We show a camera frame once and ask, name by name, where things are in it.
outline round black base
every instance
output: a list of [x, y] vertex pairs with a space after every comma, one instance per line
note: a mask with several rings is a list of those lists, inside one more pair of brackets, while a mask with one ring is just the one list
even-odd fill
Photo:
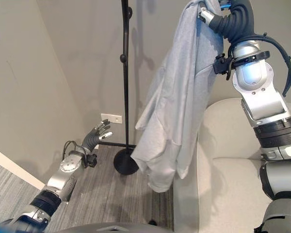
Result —
[[132, 148], [123, 149], [114, 157], [114, 167], [122, 175], [131, 175], [139, 169], [136, 162], [130, 157], [132, 152]]

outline black cable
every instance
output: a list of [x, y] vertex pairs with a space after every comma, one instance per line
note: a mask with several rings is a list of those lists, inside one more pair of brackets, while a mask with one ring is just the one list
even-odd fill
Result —
[[87, 153], [86, 153], [86, 151], [85, 151], [85, 149], [84, 149], [83, 146], [79, 146], [79, 147], [81, 147], [82, 150], [83, 150], [83, 152], [84, 152], [84, 163], [85, 163], [85, 167], [87, 167], [88, 166], [88, 163], [87, 163]]
[[64, 148], [63, 148], [63, 153], [62, 153], [62, 160], [65, 159], [65, 153], [66, 153], [66, 150], [68, 148], [68, 146], [73, 143], [74, 145], [74, 150], [76, 150], [77, 148], [77, 143], [75, 141], [66, 141], [65, 145], [64, 145]]
[[268, 42], [272, 45], [274, 45], [278, 50], [279, 52], [281, 53], [281, 56], [283, 57], [286, 65], [287, 65], [287, 68], [288, 68], [288, 75], [287, 75], [287, 80], [286, 80], [286, 86], [283, 90], [283, 97], [286, 96], [288, 90], [290, 89], [291, 87], [291, 57], [287, 54], [287, 52], [284, 50], [284, 48], [276, 41], [274, 40], [273, 38], [271, 38], [270, 36], [266, 36], [266, 33], [264, 35], [251, 35], [251, 36], [246, 36], [246, 37], [243, 37], [242, 39], [239, 39], [237, 41], [235, 41], [229, 48], [228, 48], [228, 56], [229, 57], [232, 57], [232, 50], [234, 49], [234, 47], [240, 43], [240, 42], [243, 42], [243, 41], [248, 41], [248, 40], [259, 40], [259, 41], [265, 41], [265, 42]]
[[228, 71], [227, 71], [227, 75], [226, 75], [226, 80], [228, 81], [229, 78], [231, 77], [231, 73], [232, 73], [232, 65], [233, 65], [233, 62], [235, 61], [234, 58], [231, 59], [231, 61], [229, 62], [228, 64]]

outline gray sweatshirt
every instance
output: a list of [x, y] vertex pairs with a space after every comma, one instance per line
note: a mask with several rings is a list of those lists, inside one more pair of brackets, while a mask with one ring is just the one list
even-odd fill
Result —
[[[197, 132], [215, 80], [212, 64], [223, 51], [223, 39], [197, 19], [198, 3], [184, 8], [171, 50], [157, 71], [146, 107], [136, 124], [143, 135], [132, 158], [149, 175], [155, 192], [169, 189], [175, 172], [188, 173]], [[204, 0], [220, 14], [218, 0]]]

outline silver robot arm segment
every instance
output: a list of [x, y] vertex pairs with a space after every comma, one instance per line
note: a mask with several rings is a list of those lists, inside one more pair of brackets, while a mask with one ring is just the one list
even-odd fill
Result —
[[[227, 73], [227, 80], [231, 70], [235, 69], [233, 86], [242, 96], [243, 110], [266, 161], [260, 168], [260, 179], [263, 191], [273, 202], [255, 233], [291, 233], [291, 111], [274, 88], [273, 68], [265, 62], [270, 54], [260, 50], [258, 40], [275, 45], [288, 66], [283, 95], [291, 86], [290, 57], [275, 40], [267, 40], [266, 34], [261, 36], [253, 32], [253, 11], [249, 0], [231, 0], [230, 3], [228, 17], [213, 14], [205, 4], [200, 4], [198, 17], [232, 44], [228, 58], [224, 54], [217, 56], [213, 68], [215, 73]], [[240, 17], [240, 12], [247, 14]]]

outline gray wall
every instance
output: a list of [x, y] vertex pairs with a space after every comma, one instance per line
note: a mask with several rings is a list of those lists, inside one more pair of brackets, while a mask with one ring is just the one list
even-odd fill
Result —
[[[117, 0], [37, 0], [85, 128], [100, 113], [124, 116], [122, 64], [122, 13]], [[129, 129], [130, 143], [137, 143], [134, 125], [145, 107], [146, 93], [155, 71], [171, 47], [182, 9], [188, 0], [130, 0]], [[268, 32], [291, 56], [291, 0], [253, 0], [256, 32]], [[279, 52], [269, 45], [268, 62], [275, 70], [281, 91], [286, 67]], [[238, 97], [231, 82], [218, 76], [210, 102]], [[291, 102], [291, 90], [287, 100]], [[113, 142], [123, 143], [124, 125], [113, 125]]]
[[[100, 113], [124, 116], [123, 21], [120, 0], [38, 0], [85, 128]], [[130, 0], [133, 16], [129, 37], [130, 143], [142, 113], [148, 87], [171, 47], [187, 0]], [[125, 142], [124, 124], [113, 124], [113, 142]]]
[[45, 182], [81, 121], [36, 1], [0, 0], [0, 152]]

